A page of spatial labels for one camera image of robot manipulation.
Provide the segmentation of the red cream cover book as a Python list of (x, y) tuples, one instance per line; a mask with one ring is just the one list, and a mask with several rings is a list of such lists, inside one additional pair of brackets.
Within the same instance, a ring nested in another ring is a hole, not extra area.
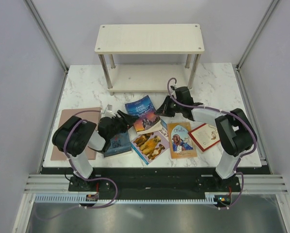
[(220, 143), (217, 128), (206, 123), (189, 131), (188, 135), (202, 152)]

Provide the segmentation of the Nineteen Eighty-Four book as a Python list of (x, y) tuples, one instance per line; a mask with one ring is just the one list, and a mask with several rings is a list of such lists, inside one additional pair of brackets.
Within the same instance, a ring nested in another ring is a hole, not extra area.
[(103, 157), (111, 158), (119, 155), (124, 155), (132, 152), (129, 133), (120, 133), (111, 139), (111, 145), (104, 153)]

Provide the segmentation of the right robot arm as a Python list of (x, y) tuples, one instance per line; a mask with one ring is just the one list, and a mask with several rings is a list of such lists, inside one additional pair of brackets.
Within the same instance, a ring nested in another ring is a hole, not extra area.
[(213, 188), (223, 191), (229, 186), (229, 179), (236, 173), (242, 157), (257, 148), (257, 135), (241, 108), (223, 111), (194, 102), (188, 87), (168, 87), (168, 95), (155, 114), (174, 117), (181, 113), (184, 118), (206, 123), (218, 131), (223, 154), (212, 178)]

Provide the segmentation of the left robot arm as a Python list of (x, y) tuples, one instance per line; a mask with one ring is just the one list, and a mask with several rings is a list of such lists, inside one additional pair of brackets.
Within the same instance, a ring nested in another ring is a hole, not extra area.
[(104, 154), (111, 146), (111, 139), (128, 132), (138, 119), (138, 116), (118, 110), (113, 116), (102, 117), (96, 124), (78, 117), (76, 113), (55, 131), (52, 143), (65, 154), (73, 169), (68, 191), (89, 192), (103, 180), (95, 177), (85, 149), (89, 147)]

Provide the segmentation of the Jane Eyre book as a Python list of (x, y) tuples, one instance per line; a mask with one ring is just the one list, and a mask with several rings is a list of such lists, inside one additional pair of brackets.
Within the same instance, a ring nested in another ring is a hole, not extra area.
[(162, 129), (161, 118), (155, 115), (156, 109), (148, 95), (135, 102), (126, 103), (125, 109), (129, 115), (139, 117), (133, 124), (138, 135)]

